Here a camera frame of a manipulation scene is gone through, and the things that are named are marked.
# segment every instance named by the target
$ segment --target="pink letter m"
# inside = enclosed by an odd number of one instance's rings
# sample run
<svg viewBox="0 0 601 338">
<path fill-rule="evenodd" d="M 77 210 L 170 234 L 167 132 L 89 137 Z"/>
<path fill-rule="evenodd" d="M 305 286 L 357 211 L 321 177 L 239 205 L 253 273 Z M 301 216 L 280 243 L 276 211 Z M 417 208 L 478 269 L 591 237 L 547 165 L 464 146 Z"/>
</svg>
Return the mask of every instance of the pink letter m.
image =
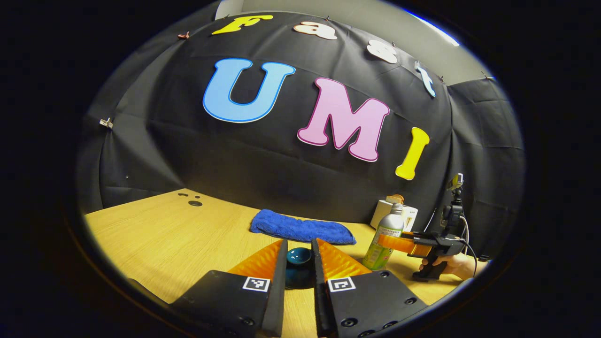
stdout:
<svg viewBox="0 0 601 338">
<path fill-rule="evenodd" d="M 325 146 L 328 143 L 326 125 L 330 120 L 336 149 L 342 149 L 359 131 L 357 140 L 349 146 L 349 153 L 358 159 L 375 162 L 380 131 L 384 118 L 390 112 L 388 106 L 376 99 L 368 99 L 353 112 L 349 94 L 342 83 L 317 78 L 315 84 L 319 87 L 317 103 L 309 125 L 296 134 L 299 140 L 314 146 Z"/>
</svg>

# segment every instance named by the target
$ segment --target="blue letter u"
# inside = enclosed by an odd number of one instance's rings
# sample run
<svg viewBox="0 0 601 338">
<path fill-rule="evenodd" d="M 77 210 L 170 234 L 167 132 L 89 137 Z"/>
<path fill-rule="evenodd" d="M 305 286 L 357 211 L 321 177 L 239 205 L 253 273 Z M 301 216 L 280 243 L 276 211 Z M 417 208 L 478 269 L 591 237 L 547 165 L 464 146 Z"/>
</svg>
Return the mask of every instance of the blue letter u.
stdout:
<svg viewBox="0 0 601 338">
<path fill-rule="evenodd" d="M 257 97 L 244 105 L 233 102 L 230 98 L 238 76 L 242 70 L 250 68 L 252 62 L 246 59 L 223 59 L 217 61 L 217 70 L 204 91 L 204 109 L 214 118 L 234 123 L 257 121 L 267 115 L 282 87 L 286 75 L 294 74 L 296 69 L 283 63 L 267 62 L 261 68 L 267 72 Z"/>
</svg>

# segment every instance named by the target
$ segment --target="black backdrop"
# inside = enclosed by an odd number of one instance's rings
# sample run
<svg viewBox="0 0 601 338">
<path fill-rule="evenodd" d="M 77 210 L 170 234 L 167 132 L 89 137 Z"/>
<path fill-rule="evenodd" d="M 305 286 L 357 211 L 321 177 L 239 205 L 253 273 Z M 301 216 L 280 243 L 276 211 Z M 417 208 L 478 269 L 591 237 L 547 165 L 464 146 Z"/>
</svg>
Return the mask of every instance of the black backdrop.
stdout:
<svg viewBox="0 0 601 338">
<path fill-rule="evenodd" d="M 447 87 L 422 64 L 434 79 L 432 98 L 416 59 L 402 46 L 397 64 L 376 58 L 365 46 L 380 39 L 368 32 L 315 16 L 265 12 L 255 14 L 273 19 L 211 36 L 236 18 L 213 21 L 214 12 L 200 10 L 151 38 L 100 90 L 85 118 L 78 163 L 84 213 L 189 188 L 282 214 L 369 223 L 378 200 L 401 194 L 419 210 L 414 229 L 423 230 L 434 209 L 451 199 L 445 183 L 461 172 L 470 243 L 477 256 L 497 255 L 519 209 L 525 175 L 519 125 L 497 80 Z M 338 39 L 295 32 L 303 21 L 333 27 Z M 182 31 L 191 37 L 178 41 Z M 264 62 L 296 68 L 259 121 L 229 123 L 205 112 L 202 96 L 215 62 L 227 57 L 254 64 L 232 91 L 240 103 L 257 95 Z M 316 147 L 297 139 L 316 104 L 318 77 L 343 83 L 353 109 L 371 97 L 389 106 L 376 162 L 348 153 L 356 135 L 340 150 L 332 140 Z M 98 124 L 108 117 L 112 130 Z M 406 156 L 413 127 L 425 130 L 430 142 L 408 181 L 394 170 Z M 330 124 L 326 134 L 332 135 Z M 439 220 L 437 213 L 433 224 Z"/>
<path fill-rule="evenodd" d="M 594 86 L 587 86 L 581 68 L 592 54 L 585 40 L 578 39 L 594 32 L 592 8 L 525 3 L 491 7 L 477 1 L 462 6 L 403 4 L 461 32 L 461 42 L 500 74 L 511 101 L 524 112 L 520 118 L 529 149 L 527 207 L 506 250 L 473 288 L 418 321 L 425 328 L 419 336 L 595 336 L 594 311 L 584 308 L 595 304 L 597 295 L 581 283 L 595 276 L 582 257 L 593 257 L 589 251 L 596 247 L 596 227 L 580 227 L 572 238 L 578 241 L 578 253 L 564 254 L 566 240 L 559 241 L 566 225 L 588 224 L 583 219 L 587 213 L 572 212 L 568 223 L 563 211 L 593 210 L 578 199 L 578 194 L 592 195 L 593 185 L 587 184 L 590 173 L 585 167 L 574 175 L 561 166 L 569 156 L 557 160 L 559 153 L 583 149 L 595 135 L 582 99 L 592 97 L 586 90 Z M 10 16 L 6 69 L 11 86 L 5 93 L 11 114 L 3 133 L 8 136 L 3 150 L 10 196 L 3 226 L 9 273 L 3 336 L 177 336 L 101 278 L 99 272 L 133 294 L 106 262 L 94 256 L 84 259 L 70 236 L 83 229 L 71 181 L 81 115 L 98 88 L 148 36 L 197 9 L 197 3 L 141 7 L 121 1 L 4 11 Z M 498 24 L 498 19 L 511 25 Z M 563 24 L 550 25 L 550 19 Z M 526 74 L 534 81 L 526 81 Z M 581 131 L 577 140 L 560 137 L 566 126 Z"/>
</svg>

